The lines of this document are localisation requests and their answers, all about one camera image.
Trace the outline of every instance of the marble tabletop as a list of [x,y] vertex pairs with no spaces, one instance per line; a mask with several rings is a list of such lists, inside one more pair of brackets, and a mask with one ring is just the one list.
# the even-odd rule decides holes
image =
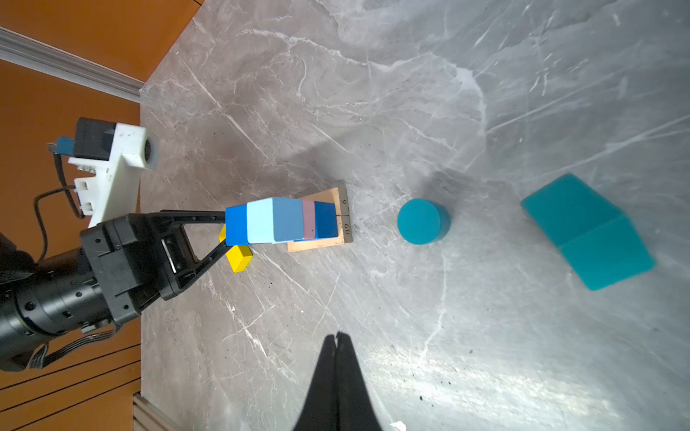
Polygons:
[[[354,242],[257,245],[151,305],[143,395],[186,430],[290,430],[343,330],[384,430],[690,428],[689,23],[683,0],[206,0],[142,90],[142,210],[342,184]],[[582,285],[520,207],[566,172],[656,269]],[[398,234],[415,197],[442,241]],[[218,230],[188,230],[197,254]]]

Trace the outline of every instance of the orange wall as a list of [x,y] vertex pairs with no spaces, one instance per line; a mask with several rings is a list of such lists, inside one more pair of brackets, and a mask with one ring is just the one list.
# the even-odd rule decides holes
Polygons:
[[[73,138],[79,117],[138,125],[139,104],[5,61],[0,83],[0,232],[37,259],[43,242],[32,202],[60,187],[46,144]],[[89,175],[66,160],[63,166],[68,183]],[[78,220],[63,194],[42,200],[41,214],[48,256],[79,247],[88,219]],[[77,330],[59,337],[49,352],[81,336]],[[131,430],[132,393],[141,385],[140,343],[137,319],[111,340],[79,349],[45,370],[0,372],[0,431]]]
[[146,81],[199,0],[3,0],[0,27]]

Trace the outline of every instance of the black line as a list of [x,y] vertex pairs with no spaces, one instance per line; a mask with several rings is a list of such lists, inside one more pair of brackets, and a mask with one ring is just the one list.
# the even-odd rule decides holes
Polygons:
[[13,409],[13,408],[15,408],[15,407],[19,407],[20,405],[24,405],[24,404],[30,403],[30,402],[32,402],[32,401],[36,401],[37,399],[41,399],[41,398],[43,398],[43,397],[47,397],[48,395],[53,395],[53,394],[55,394],[55,393],[57,393],[57,392],[60,392],[61,390],[65,390],[65,389],[71,388],[72,386],[76,386],[76,385],[82,384],[82,383],[84,383],[85,381],[89,381],[89,380],[91,380],[91,379],[95,379],[96,377],[103,376],[103,375],[105,375],[105,374],[108,374],[109,372],[113,372],[113,371],[120,370],[121,368],[125,368],[125,367],[130,366],[130,365],[132,365],[132,364],[134,364],[134,363],[137,363],[137,362],[141,362],[141,359],[136,360],[136,361],[134,361],[134,362],[126,363],[125,365],[120,366],[120,367],[117,367],[117,368],[113,368],[113,369],[110,370],[110,371],[102,372],[101,374],[98,374],[97,376],[89,377],[88,379],[84,379],[84,380],[82,380],[82,381],[78,381],[78,382],[76,382],[76,383],[72,383],[71,385],[65,386],[64,388],[60,388],[60,389],[58,389],[58,390],[54,390],[54,391],[49,392],[49,393],[47,393],[47,394],[43,394],[43,395],[41,395],[40,397],[36,397],[36,398],[30,399],[30,400],[28,400],[28,401],[24,401],[23,403],[15,404],[15,405],[13,405],[12,407],[8,407],[8,408],[5,408],[5,409],[0,410],[0,413],[6,412],[7,410],[11,410],[11,409]]
[[72,408],[72,407],[75,407],[76,405],[79,405],[79,404],[81,404],[81,403],[85,403],[85,402],[87,402],[87,401],[91,401],[92,399],[94,399],[94,398],[96,398],[96,397],[100,397],[100,396],[103,395],[103,394],[107,394],[107,393],[110,392],[111,390],[116,390],[116,389],[122,388],[123,386],[128,385],[128,384],[130,384],[130,383],[132,383],[132,382],[135,382],[135,381],[137,381],[137,380],[140,380],[140,379],[141,379],[141,377],[137,377],[136,379],[130,380],[130,381],[128,381],[127,383],[122,383],[120,386],[115,386],[113,389],[108,389],[108,390],[106,390],[105,392],[101,392],[100,394],[94,395],[94,396],[91,397],[91,398],[87,398],[87,399],[85,399],[85,400],[83,400],[83,401],[80,401],[80,402],[78,402],[78,403],[76,403],[76,404],[73,404],[73,405],[71,405],[71,406],[69,406],[69,407],[65,407],[65,408],[62,409],[62,410],[58,410],[58,411],[56,411],[55,413],[49,414],[48,416],[44,416],[44,417],[42,417],[42,418],[40,418],[40,419],[36,419],[35,421],[31,421],[31,422],[29,422],[29,423],[25,423],[24,425],[22,425],[22,426],[20,426],[20,427],[18,427],[18,428],[15,428],[15,429],[13,429],[13,430],[10,430],[10,431],[17,431],[17,430],[19,430],[19,429],[21,429],[21,428],[24,428],[24,427],[27,427],[27,426],[29,426],[29,425],[32,425],[33,423],[36,423],[36,422],[38,422],[38,421],[43,421],[44,419],[47,419],[47,418],[53,416],[54,414],[58,414],[58,413],[60,413],[60,412],[64,412],[65,410],[70,409],[70,408]]
[[139,343],[139,344],[134,344],[134,345],[131,345],[131,346],[129,346],[129,347],[125,347],[125,348],[120,349],[120,350],[115,350],[114,352],[102,354],[101,356],[95,357],[95,358],[91,358],[91,359],[89,359],[88,361],[79,362],[79,363],[76,363],[76,364],[74,364],[74,365],[70,365],[70,366],[65,367],[65,368],[60,368],[59,370],[47,372],[47,373],[45,373],[45,374],[41,374],[40,376],[32,377],[31,379],[26,379],[26,380],[20,381],[20,382],[18,382],[18,383],[13,383],[12,385],[8,385],[8,386],[5,386],[5,387],[3,387],[3,388],[0,388],[0,390],[5,390],[5,389],[7,389],[7,388],[11,388],[12,386],[17,386],[17,385],[24,384],[24,383],[26,383],[26,382],[28,382],[28,381],[40,379],[41,377],[50,376],[51,374],[55,374],[56,372],[61,372],[61,371],[64,371],[64,370],[69,370],[70,368],[76,367],[76,366],[81,365],[81,364],[83,364],[83,363],[95,361],[96,359],[104,358],[104,357],[106,357],[106,356],[109,356],[109,355],[112,355],[112,354],[115,354],[115,353],[123,352],[123,351],[125,351],[125,350],[131,349],[131,348],[135,348],[135,347],[137,347],[138,345],[141,345],[141,343]]

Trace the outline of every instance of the metal strip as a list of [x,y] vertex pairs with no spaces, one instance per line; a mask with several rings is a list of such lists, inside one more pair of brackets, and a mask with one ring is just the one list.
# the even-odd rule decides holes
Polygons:
[[144,82],[0,27],[0,59],[139,102]]

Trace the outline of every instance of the teal cylinder top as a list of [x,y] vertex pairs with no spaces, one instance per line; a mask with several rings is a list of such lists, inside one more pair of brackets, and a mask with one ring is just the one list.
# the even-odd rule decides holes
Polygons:
[[397,215],[397,229],[403,238],[415,245],[438,241],[450,228],[451,217],[446,208],[426,199],[412,199]]

